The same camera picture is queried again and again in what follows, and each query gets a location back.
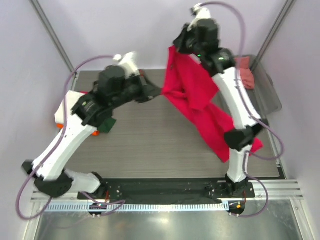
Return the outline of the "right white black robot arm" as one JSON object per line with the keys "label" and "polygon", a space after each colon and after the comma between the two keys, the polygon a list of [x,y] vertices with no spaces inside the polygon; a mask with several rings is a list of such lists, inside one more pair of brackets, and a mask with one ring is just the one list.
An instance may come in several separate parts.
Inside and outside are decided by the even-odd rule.
{"label": "right white black robot arm", "polygon": [[255,137],[268,126],[253,106],[236,68],[233,53],[219,46],[219,27],[213,19],[186,23],[173,41],[181,54],[195,55],[220,90],[232,117],[234,128],[224,134],[229,147],[229,167],[225,191],[231,198],[243,196],[248,186],[247,160]]}

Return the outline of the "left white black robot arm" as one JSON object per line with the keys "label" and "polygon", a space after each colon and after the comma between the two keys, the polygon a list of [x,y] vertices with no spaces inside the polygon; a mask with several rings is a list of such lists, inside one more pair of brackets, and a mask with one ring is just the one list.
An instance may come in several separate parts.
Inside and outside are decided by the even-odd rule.
{"label": "left white black robot arm", "polygon": [[35,187],[55,199],[66,193],[87,194],[100,200],[107,183],[96,172],[81,173],[66,169],[66,164],[81,144],[113,116],[113,111],[132,101],[139,104],[153,100],[161,88],[152,83],[143,70],[111,65],[101,71],[93,88],[82,95],[71,109],[64,128],[42,156],[22,164],[34,178]]}

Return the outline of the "red t-shirt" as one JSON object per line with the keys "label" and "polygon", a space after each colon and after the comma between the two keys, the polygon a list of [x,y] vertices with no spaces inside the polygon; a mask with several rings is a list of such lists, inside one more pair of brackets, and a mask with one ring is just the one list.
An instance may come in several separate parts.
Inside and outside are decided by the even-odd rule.
{"label": "red t-shirt", "polygon": [[199,63],[173,45],[168,48],[162,95],[195,125],[203,141],[225,163],[230,151],[224,134],[234,128],[234,121],[212,103],[218,92],[217,84]]}

